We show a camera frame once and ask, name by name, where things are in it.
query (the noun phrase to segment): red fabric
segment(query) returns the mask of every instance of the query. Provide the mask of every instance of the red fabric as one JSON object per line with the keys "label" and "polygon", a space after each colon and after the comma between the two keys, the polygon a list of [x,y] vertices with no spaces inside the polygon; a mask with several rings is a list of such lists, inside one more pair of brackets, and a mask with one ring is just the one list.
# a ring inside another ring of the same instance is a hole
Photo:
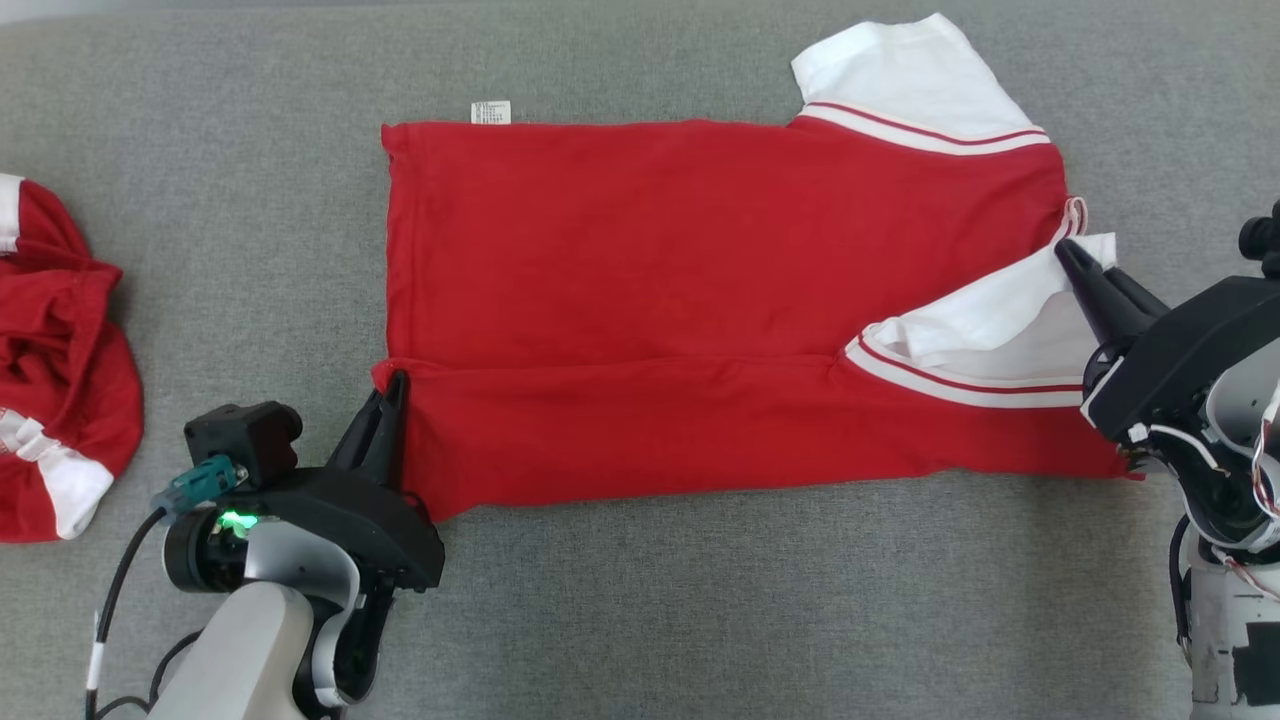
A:
{"label": "red fabric", "polygon": [[[106,320],[120,270],[93,260],[58,197],[23,181],[17,251],[0,255],[0,409],[119,475],[142,436],[141,384]],[[37,464],[0,446],[0,542],[58,539]]]}
{"label": "red fabric", "polygon": [[479,503],[983,471],[1114,477],[1074,407],[896,387],[841,348],[1046,245],[1052,145],[909,150],[823,120],[384,128],[406,486]]}
{"label": "red fabric", "polygon": [[451,368],[829,355],[1025,258],[1052,145],[954,156],[822,120],[384,128],[387,345]]}
{"label": "red fabric", "polygon": [[842,355],[408,370],[404,478],[443,520],[476,505],[984,473],[1114,478],[1115,446],[1074,407],[943,402]]}

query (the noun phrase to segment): clothing label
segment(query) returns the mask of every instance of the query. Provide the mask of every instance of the clothing label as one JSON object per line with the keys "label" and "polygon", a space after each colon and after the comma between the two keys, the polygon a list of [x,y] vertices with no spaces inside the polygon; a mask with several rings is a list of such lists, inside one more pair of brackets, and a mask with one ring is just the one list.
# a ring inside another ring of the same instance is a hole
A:
{"label": "clothing label", "polygon": [[511,100],[489,100],[471,104],[471,124],[509,126]]}

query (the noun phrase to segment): connector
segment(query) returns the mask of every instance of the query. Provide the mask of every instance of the connector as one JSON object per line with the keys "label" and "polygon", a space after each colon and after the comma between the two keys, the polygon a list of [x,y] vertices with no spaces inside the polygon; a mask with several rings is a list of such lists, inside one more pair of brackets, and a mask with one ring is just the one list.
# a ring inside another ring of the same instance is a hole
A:
{"label": "connector", "polygon": [[163,523],[172,525],[179,515],[230,492],[247,475],[248,473],[243,468],[237,468],[230,457],[214,455],[174,478],[166,489],[151,496],[151,509],[163,507],[165,510]]}

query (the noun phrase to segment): white fabric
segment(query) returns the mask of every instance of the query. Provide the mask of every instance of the white fabric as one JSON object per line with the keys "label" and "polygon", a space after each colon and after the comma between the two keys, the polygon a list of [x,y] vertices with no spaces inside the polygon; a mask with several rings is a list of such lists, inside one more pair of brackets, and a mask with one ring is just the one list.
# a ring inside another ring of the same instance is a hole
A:
{"label": "white fabric", "polygon": [[[1105,268],[1115,236],[1073,238]],[[846,347],[890,382],[987,407],[1070,406],[1097,341],[1053,245],[899,318]]]}
{"label": "white fabric", "polygon": [[65,447],[44,430],[35,419],[0,410],[0,445],[40,469],[54,506],[58,537],[70,539],[88,527],[113,478],[101,462]]}
{"label": "white fabric", "polygon": [[[809,105],[803,115],[890,142],[910,146],[925,142],[910,129],[961,143],[983,143],[1012,133],[1048,142],[1043,129],[1033,126],[1000,87],[960,28],[941,14],[908,24],[859,23],[797,55],[791,69]],[[832,108],[819,110],[822,105],[815,102],[876,115],[902,127],[868,122]],[[932,145],[937,145],[937,138]]]}
{"label": "white fabric", "polygon": [[18,249],[18,196],[22,178],[0,173],[0,254]]}

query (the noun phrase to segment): red and white shirt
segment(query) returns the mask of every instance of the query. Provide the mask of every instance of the red and white shirt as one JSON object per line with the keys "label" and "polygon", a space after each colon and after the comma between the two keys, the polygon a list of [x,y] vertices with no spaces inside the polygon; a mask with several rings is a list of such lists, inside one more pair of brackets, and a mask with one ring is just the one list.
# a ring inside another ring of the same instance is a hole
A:
{"label": "red and white shirt", "polygon": [[0,174],[0,542],[79,536],[138,446],[119,279],[52,192]]}
{"label": "red and white shirt", "polygon": [[[787,127],[388,127],[404,482],[479,503],[1111,477],[1062,160],[942,15],[792,63]],[[1111,236],[1078,237],[1105,263]]]}

